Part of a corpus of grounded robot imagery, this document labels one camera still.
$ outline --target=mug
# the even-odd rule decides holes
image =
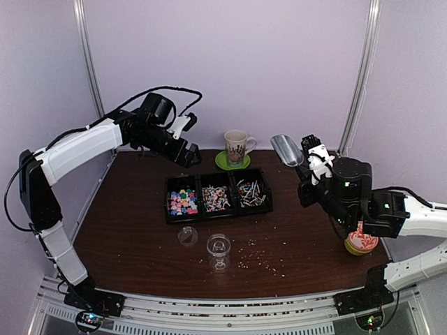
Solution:
[[[253,136],[248,136],[244,131],[227,131],[224,135],[226,145],[226,159],[232,168],[240,167],[244,164],[245,155],[253,151],[258,142]],[[254,144],[247,149],[247,142],[254,141]]]

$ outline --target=green saucer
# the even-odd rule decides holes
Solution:
[[[222,170],[225,171],[247,169],[251,163],[250,156],[245,155],[244,164],[242,164],[242,166],[239,167],[229,166],[226,160],[226,152],[224,151],[219,152],[214,161],[216,162],[217,166],[219,166]]]

